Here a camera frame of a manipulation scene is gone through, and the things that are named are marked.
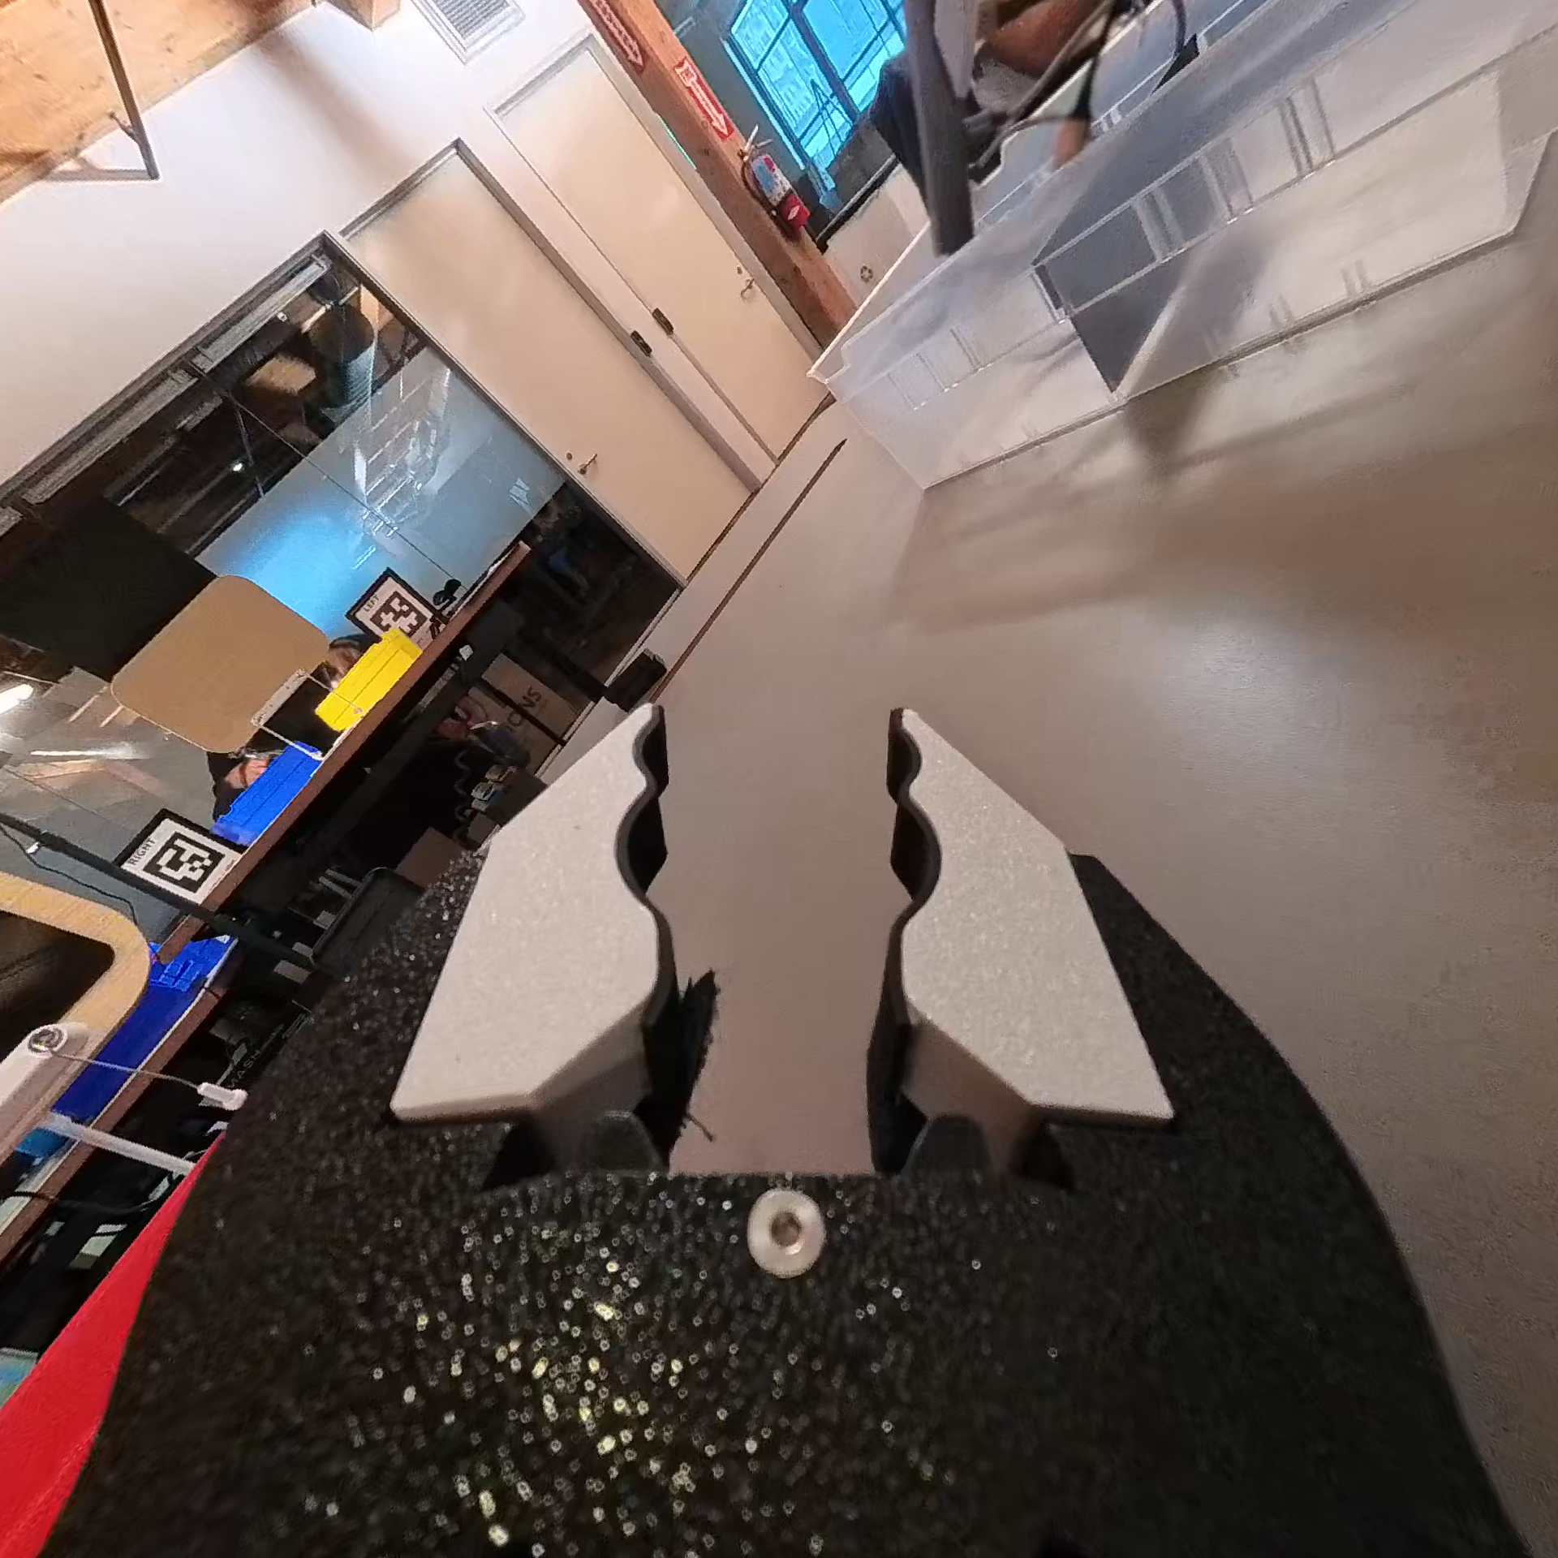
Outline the black white tag sign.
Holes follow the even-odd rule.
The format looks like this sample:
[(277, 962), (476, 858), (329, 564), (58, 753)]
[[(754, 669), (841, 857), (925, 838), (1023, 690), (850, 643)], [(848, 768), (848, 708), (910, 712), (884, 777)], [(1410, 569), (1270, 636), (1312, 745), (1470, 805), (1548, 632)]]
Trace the black white tag sign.
[(377, 575), (346, 612), (346, 619), (374, 640), (398, 632), (420, 649), (427, 649), (444, 630), (439, 606), (392, 569)]
[(162, 808), (114, 862), (140, 877), (164, 883), (196, 903), (212, 905), (240, 866), (246, 849), (181, 812)]

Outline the red arrow sign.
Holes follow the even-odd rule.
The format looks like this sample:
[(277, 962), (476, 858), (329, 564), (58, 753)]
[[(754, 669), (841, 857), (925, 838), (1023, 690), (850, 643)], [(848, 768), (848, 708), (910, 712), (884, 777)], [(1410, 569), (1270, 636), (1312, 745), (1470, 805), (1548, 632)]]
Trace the red arrow sign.
[(696, 61), (691, 55), (683, 55), (676, 61), (674, 74), (713, 135), (720, 143), (730, 143), (737, 133), (735, 120), (711, 89), (704, 72), (696, 66)]

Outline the blue plastic bin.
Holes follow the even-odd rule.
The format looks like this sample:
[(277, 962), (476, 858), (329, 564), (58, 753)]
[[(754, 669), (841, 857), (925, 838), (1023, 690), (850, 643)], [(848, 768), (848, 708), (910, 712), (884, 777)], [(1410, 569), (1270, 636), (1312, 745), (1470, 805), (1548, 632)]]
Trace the blue plastic bin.
[(288, 745), (266, 755), (268, 762), (244, 788), (223, 784), (212, 829), (227, 842), (249, 847), (314, 781), (324, 755), (307, 745)]

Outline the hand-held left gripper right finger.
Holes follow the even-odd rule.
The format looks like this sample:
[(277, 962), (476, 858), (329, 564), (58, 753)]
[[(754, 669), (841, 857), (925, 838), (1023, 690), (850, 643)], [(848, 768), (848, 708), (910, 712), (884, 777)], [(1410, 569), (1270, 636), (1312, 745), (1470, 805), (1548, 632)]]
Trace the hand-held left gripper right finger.
[(889, 929), (867, 1055), (871, 1164), (908, 1172), (926, 1139), (1028, 1172), (1051, 1124), (1177, 1118), (1138, 1014), (1053, 829), (912, 708), (889, 716)]

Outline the stack of blue bins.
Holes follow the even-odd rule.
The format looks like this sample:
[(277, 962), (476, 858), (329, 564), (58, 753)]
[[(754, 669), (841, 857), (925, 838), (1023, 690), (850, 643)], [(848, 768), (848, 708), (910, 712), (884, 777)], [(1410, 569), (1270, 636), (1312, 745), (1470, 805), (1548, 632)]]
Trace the stack of blue bins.
[[(166, 1036), (196, 1007), (236, 947), (233, 938), (205, 938), (188, 944), (173, 960), (153, 957), (149, 983), (129, 1018), (105, 1044), (101, 1059), (144, 1066)], [(125, 1090), (131, 1070), (88, 1064), (53, 1105), (56, 1114), (90, 1124)]]

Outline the cream door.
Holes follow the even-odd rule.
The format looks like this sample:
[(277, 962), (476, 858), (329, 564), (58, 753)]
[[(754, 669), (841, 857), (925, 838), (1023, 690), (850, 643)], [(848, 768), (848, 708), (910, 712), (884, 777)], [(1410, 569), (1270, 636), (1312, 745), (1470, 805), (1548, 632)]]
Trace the cream door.
[(752, 495), (709, 419), (463, 141), (340, 230), (350, 257), (672, 575)]
[(813, 341), (607, 46), (557, 52), (494, 117), (633, 295), (639, 354), (685, 369), (737, 447), (776, 465), (826, 398)]

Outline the cardboard box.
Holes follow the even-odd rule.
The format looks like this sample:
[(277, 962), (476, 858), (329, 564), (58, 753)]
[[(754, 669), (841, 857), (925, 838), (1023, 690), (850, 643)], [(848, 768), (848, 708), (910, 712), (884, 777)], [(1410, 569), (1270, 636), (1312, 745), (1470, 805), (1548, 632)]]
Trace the cardboard box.
[(561, 745), (589, 712), (591, 699), (574, 684), (557, 688), (542, 673), (524, 667), (507, 654), (498, 654), (483, 671), (479, 699), (498, 710), (528, 740)]

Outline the wood framed dark panel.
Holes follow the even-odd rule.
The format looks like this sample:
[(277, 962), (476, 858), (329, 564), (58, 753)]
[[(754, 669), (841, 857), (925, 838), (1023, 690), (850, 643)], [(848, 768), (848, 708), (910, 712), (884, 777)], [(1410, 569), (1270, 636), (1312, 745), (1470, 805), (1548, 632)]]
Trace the wood framed dark panel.
[(112, 1038), (151, 973), (146, 934), (116, 909), (3, 875), (3, 1062), (42, 1025), (75, 1020)]

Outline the white air vent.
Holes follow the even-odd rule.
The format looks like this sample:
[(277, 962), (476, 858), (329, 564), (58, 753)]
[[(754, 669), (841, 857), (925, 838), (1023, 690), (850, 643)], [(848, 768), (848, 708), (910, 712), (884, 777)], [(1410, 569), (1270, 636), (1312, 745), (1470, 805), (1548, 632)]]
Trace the white air vent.
[(422, 18), (465, 65), (524, 22), (518, 2), (414, 2)]

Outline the dark hanging jacket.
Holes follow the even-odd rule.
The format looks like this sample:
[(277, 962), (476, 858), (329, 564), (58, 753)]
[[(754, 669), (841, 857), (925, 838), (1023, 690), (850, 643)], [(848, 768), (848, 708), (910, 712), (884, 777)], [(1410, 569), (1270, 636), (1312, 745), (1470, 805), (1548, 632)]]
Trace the dark hanging jacket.
[(969, 66), (973, 31), (954, 20), (954, 63), (939, 35), (939, 3), (906, 2), (906, 44), (880, 70), (871, 124), (921, 191), (936, 252), (949, 257), (975, 235), (969, 193)]

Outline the large window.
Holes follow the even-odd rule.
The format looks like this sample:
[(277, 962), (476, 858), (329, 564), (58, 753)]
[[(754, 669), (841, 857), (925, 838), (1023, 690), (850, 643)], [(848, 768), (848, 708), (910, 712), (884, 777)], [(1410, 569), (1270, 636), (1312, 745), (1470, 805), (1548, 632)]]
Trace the large window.
[(884, 66), (908, 42), (895, 2), (665, 2), (720, 102), (828, 211), (889, 165), (871, 126)]

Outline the wooden table with black legs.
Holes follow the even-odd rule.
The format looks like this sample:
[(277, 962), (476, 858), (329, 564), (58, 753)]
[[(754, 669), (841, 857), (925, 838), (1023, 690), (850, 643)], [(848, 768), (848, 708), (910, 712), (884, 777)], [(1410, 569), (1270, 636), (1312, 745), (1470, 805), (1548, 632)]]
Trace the wooden table with black legs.
[(155, 949), (160, 962), (175, 959), (207, 934), (218, 934), (212, 916), (227, 914), (246, 923), (249, 910), (283, 905), (298, 883), (307, 883), (320, 870), (320, 851), (337, 845), (331, 825), (342, 823), (344, 831), (351, 831), (357, 823), (346, 819), (348, 803), (368, 801), (370, 781), (377, 779), (379, 768), (390, 766), (390, 755), (403, 747), (416, 749), (439, 727), (442, 710), (502, 651), (511, 634), (511, 612), (502, 606), (502, 595), (531, 552), (526, 541), (516, 541), (481, 577), (435, 643), (381, 703), (337, 740), (316, 775), (244, 851), (238, 866), (209, 899), (207, 914), (194, 907), (177, 914)]

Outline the red fire extinguisher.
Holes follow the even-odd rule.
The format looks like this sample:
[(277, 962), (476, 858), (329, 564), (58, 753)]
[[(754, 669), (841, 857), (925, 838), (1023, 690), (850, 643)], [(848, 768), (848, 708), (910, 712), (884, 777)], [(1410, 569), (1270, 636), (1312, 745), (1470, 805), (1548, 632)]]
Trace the red fire extinguisher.
[(791, 239), (804, 235), (811, 209), (763, 139), (746, 137), (739, 159), (745, 185), (769, 219)]

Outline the red box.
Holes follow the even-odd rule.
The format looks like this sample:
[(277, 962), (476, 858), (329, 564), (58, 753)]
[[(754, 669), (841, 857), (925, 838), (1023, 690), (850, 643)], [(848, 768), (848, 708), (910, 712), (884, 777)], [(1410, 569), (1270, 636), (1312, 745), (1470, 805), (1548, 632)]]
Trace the red box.
[(92, 1458), (131, 1331), (212, 1146), (3, 1407), (3, 1554), (38, 1556)]

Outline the black wall screen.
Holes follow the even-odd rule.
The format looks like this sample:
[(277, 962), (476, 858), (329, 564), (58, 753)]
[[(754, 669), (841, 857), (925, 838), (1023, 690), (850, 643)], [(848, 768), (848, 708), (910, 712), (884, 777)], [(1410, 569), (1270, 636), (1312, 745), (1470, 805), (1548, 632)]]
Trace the black wall screen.
[(105, 680), (199, 597), (214, 571), (120, 504), (5, 510), (3, 636)]

